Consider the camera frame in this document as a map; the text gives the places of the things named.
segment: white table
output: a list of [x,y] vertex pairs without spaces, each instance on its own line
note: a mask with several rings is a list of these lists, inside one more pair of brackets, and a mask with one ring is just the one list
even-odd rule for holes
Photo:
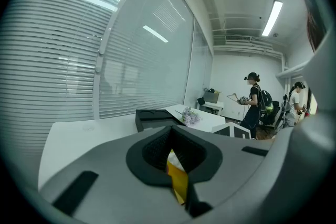
[[[180,119],[181,115],[176,110],[182,113],[184,108],[186,108],[184,105],[173,105],[163,109]],[[225,125],[223,117],[193,110],[200,114],[202,120],[192,128],[217,132]],[[41,157],[38,189],[40,190],[57,172],[92,148],[137,132],[135,114],[101,120],[54,123]]]
[[222,111],[224,109],[224,103],[223,102],[218,102],[215,103],[209,103],[209,102],[205,102],[205,104],[202,104],[202,106],[206,106],[207,108],[212,108],[212,109],[218,109],[218,116],[220,116],[222,114]]

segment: desk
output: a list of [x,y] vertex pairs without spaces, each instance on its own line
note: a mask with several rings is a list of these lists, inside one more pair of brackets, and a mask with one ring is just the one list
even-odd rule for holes
[[218,116],[222,114],[223,108],[224,108],[224,103],[223,102],[217,102],[215,103],[209,103],[205,102],[205,104],[202,104],[202,106],[206,106],[207,108],[212,108],[212,109],[218,109]]
[[[177,119],[186,106],[178,104],[166,109]],[[217,132],[225,125],[225,118],[195,110],[202,120],[192,128]],[[89,121],[56,122],[52,125],[43,149],[38,172],[38,189],[57,172],[92,148],[105,142],[136,134],[135,114]]]

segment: white shirt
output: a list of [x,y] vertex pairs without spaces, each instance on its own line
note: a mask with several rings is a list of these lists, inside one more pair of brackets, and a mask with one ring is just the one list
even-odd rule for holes
[[290,104],[289,112],[292,113],[294,116],[296,114],[294,104],[295,103],[298,104],[299,102],[300,102],[299,94],[296,91],[293,91],[293,93],[291,94],[290,99],[289,99],[289,104]]

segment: air vent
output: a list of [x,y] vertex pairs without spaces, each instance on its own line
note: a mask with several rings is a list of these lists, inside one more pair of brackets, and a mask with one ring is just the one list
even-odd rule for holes
[[226,41],[251,42],[251,37],[248,36],[226,36]]

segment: flower bouquet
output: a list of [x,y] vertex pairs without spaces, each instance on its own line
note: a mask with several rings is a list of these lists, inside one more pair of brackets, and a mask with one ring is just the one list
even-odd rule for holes
[[194,125],[201,120],[201,117],[196,112],[192,111],[191,108],[185,108],[181,115],[181,122],[187,126]]

